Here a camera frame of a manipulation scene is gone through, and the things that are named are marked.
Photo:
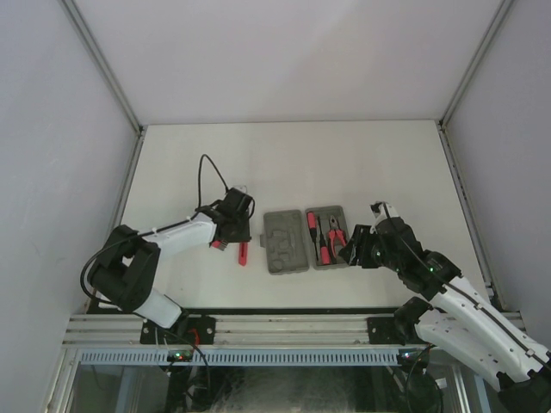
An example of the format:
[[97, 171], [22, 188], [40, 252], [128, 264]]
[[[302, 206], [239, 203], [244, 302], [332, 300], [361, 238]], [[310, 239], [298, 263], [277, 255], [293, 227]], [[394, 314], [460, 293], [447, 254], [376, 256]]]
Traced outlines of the red utility knife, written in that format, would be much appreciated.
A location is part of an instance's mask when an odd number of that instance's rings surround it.
[[244, 267], [247, 264], [248, 259], [248, 246], [247, 242], [240, 243], [238, 248], [238, 264]]

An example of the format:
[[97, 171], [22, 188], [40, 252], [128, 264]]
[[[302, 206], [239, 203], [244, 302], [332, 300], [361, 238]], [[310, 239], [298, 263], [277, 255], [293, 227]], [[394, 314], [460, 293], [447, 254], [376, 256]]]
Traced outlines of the grey plastic tool case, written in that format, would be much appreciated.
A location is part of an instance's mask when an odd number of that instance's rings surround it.
[[[320, 261], [318, 222], [316, 243], [313, 243], [310, 238], [306, 221], [308, 212], [313, 212], [316, 220], [317, 217], [320, 217], [322, 231], [331, 257], [330, 265], [323, 265]], [[304, 211], [294, 209], [265, 213], [261, 245], [266, 251], [269, 273], [284, 275], [303, 273], [309, 269], [345, 268], [347, 264], [344, 260], [338, 256], [333, 256], [330, 250], [328, 231], [331, 215], [337, 218], [341, 229], [345, 232], [348, 243], [350, 236], [345, 213], [339, 205], [311, 207]]]

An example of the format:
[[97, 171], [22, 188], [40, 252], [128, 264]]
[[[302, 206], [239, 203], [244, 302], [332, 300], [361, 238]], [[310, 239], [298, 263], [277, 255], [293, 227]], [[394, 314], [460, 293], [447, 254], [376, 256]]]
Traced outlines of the red black pliers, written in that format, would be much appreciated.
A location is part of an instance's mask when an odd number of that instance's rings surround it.
[[334, 215], [331, 215], [329, 218], [328, 238], [331, 253], [333, 256], [337, 256], [337, 247], [345, 247], [347, 240], [345, 232], [341, 229], [340, 224]]

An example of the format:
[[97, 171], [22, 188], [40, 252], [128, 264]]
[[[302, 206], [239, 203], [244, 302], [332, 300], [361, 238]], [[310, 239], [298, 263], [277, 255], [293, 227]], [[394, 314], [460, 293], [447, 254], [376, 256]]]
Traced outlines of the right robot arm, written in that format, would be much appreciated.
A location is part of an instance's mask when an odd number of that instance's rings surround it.
[[445, 255], [426, 250], [386, 202], [356, 225], [339, 255], [393, 271], [415, 295], [393, 315], [397, 337], [441, 348], [483, 378], [509, 412], [550, 410], [550, 350], [516, 327]]

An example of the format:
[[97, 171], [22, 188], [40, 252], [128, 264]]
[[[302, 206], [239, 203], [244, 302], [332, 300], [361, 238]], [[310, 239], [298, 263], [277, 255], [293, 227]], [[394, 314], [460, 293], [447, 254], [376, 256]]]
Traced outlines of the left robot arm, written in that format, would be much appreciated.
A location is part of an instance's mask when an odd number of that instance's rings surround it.
[[159, 262], [199, 245], [224, 250], [230, 243], [250, 242], [255, 207], [252, 196], [229, 188], [223, 199], [197, 207], [174, 224], [146, 232], [119, 225], [84, 264], [80, 286], [98, 303], [155, 323], [163, 339], [178, 344], [187, 337], [189, 324], [183, 308], [154, 287]]

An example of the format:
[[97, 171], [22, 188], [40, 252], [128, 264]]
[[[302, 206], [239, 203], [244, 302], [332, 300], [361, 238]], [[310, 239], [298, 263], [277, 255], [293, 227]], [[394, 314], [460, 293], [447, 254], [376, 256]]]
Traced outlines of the red screwdriver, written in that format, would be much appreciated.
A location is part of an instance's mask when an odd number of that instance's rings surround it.
[[307, 226], [308, 226], [310, 238], [312, 239], [313, 243], [316, 243], [316, 239], [317, 239], [317, 220], [316, 220], [315, 214], [313, 212], [308, 212], [306, 214], [306, 221], [307, 221]]
[[322, 231], [322, 224], [320, 217], [317, 217], [318, 227], [319, 227], [319, 251], [320, 251], [320, 261], [323, 265], [331, 264], [331, 257], [325, 241], [325, 236]]

